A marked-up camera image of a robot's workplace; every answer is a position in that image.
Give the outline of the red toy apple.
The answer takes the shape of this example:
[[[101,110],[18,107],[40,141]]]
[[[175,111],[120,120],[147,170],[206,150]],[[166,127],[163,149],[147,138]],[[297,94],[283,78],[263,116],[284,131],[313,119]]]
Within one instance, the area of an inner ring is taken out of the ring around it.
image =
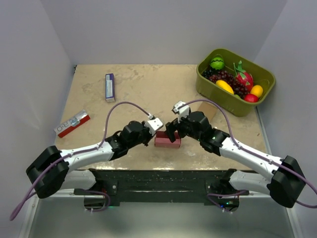
[[[244,97],[244,100],[246,102],[249,102],[249,103],[256,103],[259,101],[259,98],[254,95],[254,94],[247,94],[245,97]]]

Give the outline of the orange toy lemon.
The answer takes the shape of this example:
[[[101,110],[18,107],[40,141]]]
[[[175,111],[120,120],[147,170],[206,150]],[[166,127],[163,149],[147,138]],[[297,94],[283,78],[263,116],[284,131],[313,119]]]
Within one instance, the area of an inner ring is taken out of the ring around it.
[[[251,94],[260,98],[263,94],[264,90],[260,85],[254,85],[250,91]]]

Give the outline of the pink paper box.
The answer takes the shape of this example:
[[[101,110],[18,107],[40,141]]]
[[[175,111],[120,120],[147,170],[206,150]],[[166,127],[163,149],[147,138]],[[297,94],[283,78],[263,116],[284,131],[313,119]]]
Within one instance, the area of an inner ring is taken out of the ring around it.
[[[164,131],[158,131],[155,136],[155,147],[163,148],[175,148],[178,149],[181,146],[181,138],[177,132],[174,133],[175,141],[171,142]]]

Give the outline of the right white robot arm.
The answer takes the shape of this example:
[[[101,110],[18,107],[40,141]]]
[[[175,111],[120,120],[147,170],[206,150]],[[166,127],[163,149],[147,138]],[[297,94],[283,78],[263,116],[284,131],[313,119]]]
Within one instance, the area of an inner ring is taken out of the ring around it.
[[[202,112],[174,119],[165,128],[172,142],[175,141],[174,132],[178,132],[181,138],[188,136],[199,141],[207,152],[235,160],[253,170],[252,173],[232,170],[223,178],[220,188],[227,195],[237,190],[260,192],[269,195],[279,205],[292,208],[306,185],[295,158],[272,156],[235,141],[228,133],[213,128]]]

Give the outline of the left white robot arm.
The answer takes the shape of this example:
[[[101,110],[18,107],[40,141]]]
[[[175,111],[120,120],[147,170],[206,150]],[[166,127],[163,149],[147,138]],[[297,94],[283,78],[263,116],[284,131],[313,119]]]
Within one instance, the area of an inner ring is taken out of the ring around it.
[[[68,174],[90,164],[121,158],[140,144],[148,146],[162,127],[158,118],[143,122],[131,121],[123,130],[100,143],[71,150],[49,146],[27,168],[26,174],[38,197],[47,198],[62,189]]]

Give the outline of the red toy dragon fruit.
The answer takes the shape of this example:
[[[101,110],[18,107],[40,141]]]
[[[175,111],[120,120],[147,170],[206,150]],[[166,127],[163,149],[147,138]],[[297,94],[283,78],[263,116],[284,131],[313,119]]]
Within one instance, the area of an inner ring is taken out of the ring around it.
[[[243,84],[247,88],[247,91],[250,92],[254,86],[252,75],[243,68],[241,60],[237,63],[237,65],[234,63],[233,66],[236,80]]]

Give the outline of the purple toothpaste box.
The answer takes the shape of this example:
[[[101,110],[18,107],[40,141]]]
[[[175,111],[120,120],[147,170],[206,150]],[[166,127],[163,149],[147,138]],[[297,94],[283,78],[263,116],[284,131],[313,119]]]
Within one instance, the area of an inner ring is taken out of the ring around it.
[[[115,102],[115,83],[113,73],[105,75],[105,100],[108,103]]]

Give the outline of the dark purple toy grapes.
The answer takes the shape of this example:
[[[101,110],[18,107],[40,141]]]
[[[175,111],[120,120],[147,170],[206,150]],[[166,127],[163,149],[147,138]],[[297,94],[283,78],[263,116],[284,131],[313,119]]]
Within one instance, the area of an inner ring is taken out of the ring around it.
[[[206,69],[202,76],[209,80],[212,83],[216,83],[217,80],[224,80],[227,82],[234,91],[234,95],[244,99],[244,97],[249,93],[247,88],[241,84],[238,80],[234,78],[231,73],[228,73],[226,70],[213,70]]]

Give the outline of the green toy watermelon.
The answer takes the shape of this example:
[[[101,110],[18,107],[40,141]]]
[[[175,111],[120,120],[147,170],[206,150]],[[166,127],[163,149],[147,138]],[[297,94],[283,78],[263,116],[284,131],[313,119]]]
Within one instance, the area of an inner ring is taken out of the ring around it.
[[[210,67],[215,70],[222,70],[224,66],[225,66],[225,63],[222,57],[214,57],[210,61]]]

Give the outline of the yellow toy mango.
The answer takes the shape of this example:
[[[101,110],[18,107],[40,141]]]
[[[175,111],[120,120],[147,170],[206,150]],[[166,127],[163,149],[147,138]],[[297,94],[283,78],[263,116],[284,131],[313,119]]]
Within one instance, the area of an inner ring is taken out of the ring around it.
[[[218,87],[222,88],[223,90],[229,92],[230,94],[233,94],[234,95],[234,91],[233,89],[231,88],[231,86],[225,82],[224,80],[217,80],[216,83],[215,83]]]

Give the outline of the olive green plastic bin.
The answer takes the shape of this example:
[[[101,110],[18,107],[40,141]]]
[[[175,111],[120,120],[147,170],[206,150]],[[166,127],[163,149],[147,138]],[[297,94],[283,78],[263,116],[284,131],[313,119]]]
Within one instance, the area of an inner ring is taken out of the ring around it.
[[[229,73],[234,72],[234,63],[242,62],[243,69],[250,73],[254,83],[260,85],[264,90],[258,102],[250,103],[239,99],[202,76],[202,73],[209,67],[214,57],[222,57],[224,59],[225,70]],[[248,115],[254,107],[260,105],[276,83],[275,77],[270,71],[230,50],[221,48],[211,51],[209,55],[197,65],[196,73],[197,92],[237,117]]]

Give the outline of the brown cardboard box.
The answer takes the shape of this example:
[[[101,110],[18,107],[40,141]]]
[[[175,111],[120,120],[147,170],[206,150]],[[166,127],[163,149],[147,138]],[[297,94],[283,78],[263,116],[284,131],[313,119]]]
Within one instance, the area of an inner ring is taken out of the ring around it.
[[[204,113],[204,115],[208,118],[209,122],[212,121],[214,116],[216,115],[218,108],[213,104],[202,102],[198,107],[197,111]]]

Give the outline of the red white toothpaste box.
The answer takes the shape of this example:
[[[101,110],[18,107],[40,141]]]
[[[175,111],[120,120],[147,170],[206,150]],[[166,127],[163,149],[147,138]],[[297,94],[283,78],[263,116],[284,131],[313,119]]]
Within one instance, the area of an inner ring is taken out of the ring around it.
[[[58,125],[54,132],[59,138],[63,138],[90,119],[89,114],[85,110],[81,110],[67,121]]]

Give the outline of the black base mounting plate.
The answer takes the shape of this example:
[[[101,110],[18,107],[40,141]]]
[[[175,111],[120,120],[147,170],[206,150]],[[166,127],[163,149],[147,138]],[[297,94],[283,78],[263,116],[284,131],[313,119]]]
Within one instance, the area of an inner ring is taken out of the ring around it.
[[[95,170],[92,188],[75,189],[75,195],[84,195],[86,208],[100,208],[105,199],[91,198],[92,192],[110,196],[109,205],[124,202],[202,203],[215,205],[231,212],[239,205],[238,190],[229,184],[235,170]]]

